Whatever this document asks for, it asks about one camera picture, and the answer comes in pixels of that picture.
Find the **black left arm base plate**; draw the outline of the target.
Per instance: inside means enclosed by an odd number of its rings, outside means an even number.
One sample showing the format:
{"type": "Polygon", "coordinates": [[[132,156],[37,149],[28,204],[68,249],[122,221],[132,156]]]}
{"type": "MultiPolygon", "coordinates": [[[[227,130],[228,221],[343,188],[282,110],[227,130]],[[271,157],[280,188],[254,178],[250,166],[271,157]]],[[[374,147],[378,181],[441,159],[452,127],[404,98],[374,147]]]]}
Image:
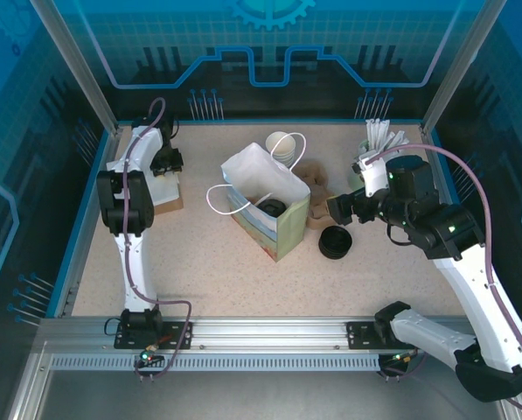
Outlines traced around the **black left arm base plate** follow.
{"type": "Polygon", "coordinates": [[[154,328],[136,329],[134,327],[117,326],[115,334],[115,349],[141,349],[150,345],[157,345],[161,350],[174,350],[180,337],[183,337],[181,349],[191,347],[193,323],[189,322],[184,328],[184,322],[164,321],[159,331],[154,328]]]}

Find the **black plastic cup lid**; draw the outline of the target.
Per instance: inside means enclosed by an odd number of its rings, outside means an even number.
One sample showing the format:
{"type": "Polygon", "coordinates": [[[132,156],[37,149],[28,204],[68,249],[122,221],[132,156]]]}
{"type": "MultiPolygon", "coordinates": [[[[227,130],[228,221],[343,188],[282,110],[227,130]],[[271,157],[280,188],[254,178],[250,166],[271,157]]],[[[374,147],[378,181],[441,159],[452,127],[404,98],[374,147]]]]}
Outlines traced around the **black plastic cup lid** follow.
{"type": "Polygon", "coordinates": [[[270,217],[278,218],[286,212],[287,206],[278,199],[265,199],[257,207],[270,217]]]}

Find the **aluminium mounting rail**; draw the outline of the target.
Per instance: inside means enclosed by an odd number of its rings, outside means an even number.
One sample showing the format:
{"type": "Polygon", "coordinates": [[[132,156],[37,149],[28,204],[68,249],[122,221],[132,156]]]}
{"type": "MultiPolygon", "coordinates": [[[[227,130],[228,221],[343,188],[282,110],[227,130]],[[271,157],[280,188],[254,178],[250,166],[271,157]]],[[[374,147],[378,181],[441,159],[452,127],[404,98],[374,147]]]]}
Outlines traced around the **aluminium mounting rail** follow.
{"type": "MultiPolygon", "coordinates": [[[[192,353],[331,353],[349,350],[345,325],[354,318],[195,318],[192,353]]],[[[104,318],[52,318],[41,322],[34,347],[50,353],[112,352],[104,318]]]]}

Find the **small circuit board with LED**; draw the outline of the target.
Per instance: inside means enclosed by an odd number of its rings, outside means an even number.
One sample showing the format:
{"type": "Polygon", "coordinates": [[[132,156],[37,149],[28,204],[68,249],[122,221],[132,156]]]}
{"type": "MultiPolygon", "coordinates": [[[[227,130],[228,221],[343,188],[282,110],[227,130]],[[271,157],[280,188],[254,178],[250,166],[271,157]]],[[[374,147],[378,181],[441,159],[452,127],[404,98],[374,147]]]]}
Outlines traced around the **small circuit board with LED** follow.
{"type": "Polygon", "coordinates": [[[162,355],[157,355],[156,347],[148,346],[141,351],[138,360],[136,361],[136,366],[138,368],[148,368],[150,366],[155,366],[163,360],[164,357],[162,355]]]}
{"type": "Polygon", "coordinates": [[[386,365],[394,365],[398,363],[409,363],[413,358],[418,355],[419,351],[415,349],[410,349],[404,353],[397,353],[392,355],[390,358],[385,360],[386,365]]]}

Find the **stack of green paper cups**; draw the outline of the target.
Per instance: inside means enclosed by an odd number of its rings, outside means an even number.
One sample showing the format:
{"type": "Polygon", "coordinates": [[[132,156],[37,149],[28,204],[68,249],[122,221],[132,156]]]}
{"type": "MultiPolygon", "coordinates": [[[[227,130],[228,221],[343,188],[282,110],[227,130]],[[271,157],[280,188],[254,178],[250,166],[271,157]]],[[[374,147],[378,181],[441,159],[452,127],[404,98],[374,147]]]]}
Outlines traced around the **stack of green paper cups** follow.
{"type": "Polygon", "coordinates": [[[288,133],[275,131],[265,140],[268,153],[283,165],[291,166],[296,154],[296,140],[288,133]]]}

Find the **printed paper gift bag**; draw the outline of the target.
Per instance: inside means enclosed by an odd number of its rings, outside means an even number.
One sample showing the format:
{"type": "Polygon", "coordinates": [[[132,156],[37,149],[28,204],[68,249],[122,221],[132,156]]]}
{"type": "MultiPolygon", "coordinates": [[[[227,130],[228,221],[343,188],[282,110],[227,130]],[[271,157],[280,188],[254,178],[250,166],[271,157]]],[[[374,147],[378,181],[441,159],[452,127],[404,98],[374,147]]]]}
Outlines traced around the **printed paper gift bag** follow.
{"type": "Polygon", "coordinates": [[[302,150],[291,166],[276,161],[258,143],[251,143],[220,166],[223,184],[211,186],[207,205],[222,216],[232,217],[275,262],[279,262],[302,240],[310,203],[310,189],[293,170],[302,160],[307,139],[299,132],[288,133],[303,141],[302,150]],[[274,218],[257,205],[266,199],[282,201],[287,210],[274,218]]]}

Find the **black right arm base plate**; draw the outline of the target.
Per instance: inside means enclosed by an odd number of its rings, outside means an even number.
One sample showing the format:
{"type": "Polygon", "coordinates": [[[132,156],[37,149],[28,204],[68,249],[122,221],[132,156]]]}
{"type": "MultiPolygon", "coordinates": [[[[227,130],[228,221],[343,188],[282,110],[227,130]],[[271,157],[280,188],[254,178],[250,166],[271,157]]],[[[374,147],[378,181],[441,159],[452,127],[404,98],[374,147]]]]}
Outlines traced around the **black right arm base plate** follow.
{"type": "Polygon", "coordinates": [[[398,341],[397,339],[382,338],[373,322],[353,321],[345,325],[346,338],[350,350],[415,350],[416,346],[398,341]]]}

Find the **aluminium frame post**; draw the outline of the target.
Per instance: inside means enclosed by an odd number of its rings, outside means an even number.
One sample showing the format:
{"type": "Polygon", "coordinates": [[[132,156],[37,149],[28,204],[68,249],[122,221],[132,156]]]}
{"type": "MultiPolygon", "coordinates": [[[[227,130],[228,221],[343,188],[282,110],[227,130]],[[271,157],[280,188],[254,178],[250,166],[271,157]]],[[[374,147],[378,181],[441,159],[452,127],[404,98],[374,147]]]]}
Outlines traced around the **aluminium frame post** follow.
{"type": "Polygon", "coordinates": [[[74,79],[80,86],[90,106],[109,134],[116,134],[118,122],[91,72],[81,50],[69,31],[64,18],[53,0],[29,0],[37,12],[53,43],[58,48],[74,79]]]}
{"type": "Polygon", "coordinates": [[[461,84],[470,65],[496,23],[507,0],[484,0],[470,30],[442,80],[428,110],[423,117],[421,127],[422,142],[432,144],[432,131],[440,120],[450,100],[461,84]]]}

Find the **stack of black cup lids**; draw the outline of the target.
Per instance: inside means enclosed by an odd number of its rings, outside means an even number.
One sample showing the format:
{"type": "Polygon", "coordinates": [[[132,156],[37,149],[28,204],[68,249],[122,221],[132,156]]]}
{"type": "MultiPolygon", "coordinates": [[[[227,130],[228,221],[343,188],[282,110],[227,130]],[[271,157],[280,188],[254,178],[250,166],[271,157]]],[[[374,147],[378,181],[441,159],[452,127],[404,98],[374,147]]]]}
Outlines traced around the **stack of black cup lids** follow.
{"type": "Polygon", "coordinates": [[[320,252],[331,260],[345,257],[352,246],[351,234],[343,227],[326,227],[318,241],[320,252]]]}

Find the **aluminium base frame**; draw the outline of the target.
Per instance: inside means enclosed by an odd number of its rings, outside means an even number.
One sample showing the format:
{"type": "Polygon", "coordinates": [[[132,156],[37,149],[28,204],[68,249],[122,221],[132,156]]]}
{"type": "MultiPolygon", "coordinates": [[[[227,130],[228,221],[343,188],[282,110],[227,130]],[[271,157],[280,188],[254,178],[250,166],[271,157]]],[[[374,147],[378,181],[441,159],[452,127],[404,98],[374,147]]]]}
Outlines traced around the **aluminium base frame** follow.
{"type": "Polygon", "coordinates": [[[28,420],[521,420],[474,400],[433,359],[407,379],[362,372],[42,372],[28,420]]]}

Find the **stack of white napkins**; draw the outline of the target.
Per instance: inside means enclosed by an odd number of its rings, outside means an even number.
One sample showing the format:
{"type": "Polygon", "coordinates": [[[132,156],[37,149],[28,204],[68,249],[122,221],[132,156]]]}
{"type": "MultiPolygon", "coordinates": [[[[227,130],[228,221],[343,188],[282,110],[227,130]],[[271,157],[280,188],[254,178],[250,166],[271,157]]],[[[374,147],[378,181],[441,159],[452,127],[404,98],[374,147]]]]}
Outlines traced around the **stack of white napkins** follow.
{"type": "Polygon", "coordinates": [[[179,199],[178,177],[174,173],[155,176],[150,169],[150,163],[144,163],[140,158],[129,163],[127,174],[127,188],[125,193],[122,180],[118,181],[114,198],[122,200],[125,197],[131,199],[138,193],[147,193],[154,207],[179,199]]]}

